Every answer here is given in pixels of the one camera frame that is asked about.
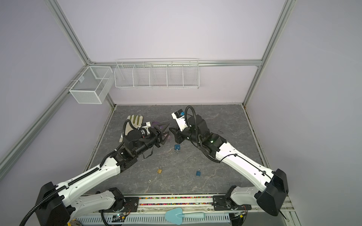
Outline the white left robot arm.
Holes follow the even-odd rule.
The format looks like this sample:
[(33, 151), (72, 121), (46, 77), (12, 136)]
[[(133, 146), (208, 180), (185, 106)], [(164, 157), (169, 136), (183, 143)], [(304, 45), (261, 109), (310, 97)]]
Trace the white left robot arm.
[(40, 189), (35, 206), (24, 216), (20, 225), (24, 226), (33, 214), (42, 226), (64, 226), (76, 217), (85, 214), (85, 204), (80, 197), (107, 179), (133, 166), (140, 155), (153, 147), (164, 145), (170, 133), (167, 123), (141, 127), (132, 126), (128, 133), (122, 131), (123, 141), (102, 161), (88, 171), (54, 185), (49, 182)]

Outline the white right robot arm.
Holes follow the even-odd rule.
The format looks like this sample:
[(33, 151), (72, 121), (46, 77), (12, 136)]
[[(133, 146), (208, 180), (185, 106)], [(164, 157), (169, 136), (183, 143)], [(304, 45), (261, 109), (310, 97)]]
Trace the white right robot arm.
[(248, 179), (254, 188), (232, 186), (224, 196), (226, 209), (244, 204), (258, 205), (264, 212), (278, 216), (288, 195), (287, 175), (281, 169), (272, 170), (238, 151), (222, 136), (210, 132), (205, 120), (192, 106), (172, 113), (177, 127), (171, 127), (175, 142), (189, 141), (209, 160), (225, 163)]

